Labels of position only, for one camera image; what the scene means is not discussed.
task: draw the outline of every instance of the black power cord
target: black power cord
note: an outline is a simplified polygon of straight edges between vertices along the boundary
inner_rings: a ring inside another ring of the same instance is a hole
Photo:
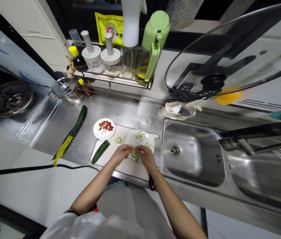
[[[19,173],[19,172],[26,172],[26,171],[33,171],[33,170],[40,170],[40,169],[47,169],[47,168],[53,168],[54,165],[50,164],[50,165],[44,165],[44,166],[36,166],[36,167],[25,167],[25,168],[12,168],[12,169],[1,169],[0,170],[0,175],[2,174],[10,174],[10,173]],[[97,168],[94,168],[92,166],[78,166],[78,167],[70,167],[68,165],[65,164],[57,164],[56,166],[58,167],[63,167],[63,168],[68,168],[68,169],[79,169],[79,168],[92,168],[95,169],[99,172],[99,170]]]

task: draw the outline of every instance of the yellow sponge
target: yellow sponge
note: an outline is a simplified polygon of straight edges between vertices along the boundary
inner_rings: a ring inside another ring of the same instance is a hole
[[[226,92],[232,92],[235,90],[237,90],[237,89],[227,89],[227,90],[222,91],[220,94],[223,94]],[[220,105],[229,105],[229,104],[232,104],[233,102],[235,102],[237,99],[239,99],[242,95],[243,95],[243,92],[238,91],[235,93],[229,93],[229,94],[225,94],[225,95],[216,96],[216,98],[214,100],[215,100],[215,102],[217,102]]]

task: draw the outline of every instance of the hand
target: hand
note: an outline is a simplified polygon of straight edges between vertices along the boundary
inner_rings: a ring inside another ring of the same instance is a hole
[[[157,169],[157,164],[154,159],[153,152],[151,149],[140,145],[136,147],[136,153],[140,156],[143,165],[146,167],[147,171],[152,174]]]
[[[113,153],[112,157],[110,158],[109,162],[113,163],[115,168],[126,159],[128,155],[133,152],[133,147],[129,145],[119,146],[115,152]]]

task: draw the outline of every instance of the dried red chili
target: dried red chili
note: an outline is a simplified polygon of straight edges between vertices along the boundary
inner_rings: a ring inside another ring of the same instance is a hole
[[[102,128],[103,128],[104,130],[107,130],[107,131],[113,131],[113,128],[114,128],[114,126],[111,125],[111,122],[109,122],[109,121],[107,121],[107,120],[101,122],[101,123],[99,124],[99,127],[100,127],[99,131],[100,131]]]

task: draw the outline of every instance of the small stainless steel pot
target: small stainless steel pot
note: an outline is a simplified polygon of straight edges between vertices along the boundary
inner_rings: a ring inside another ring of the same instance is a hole
[[[82,91],[76,88],[76,81],[68,77],[55,81],[47,95],[49,97],[58,97],[69,105],[77,105],[84,99]]]

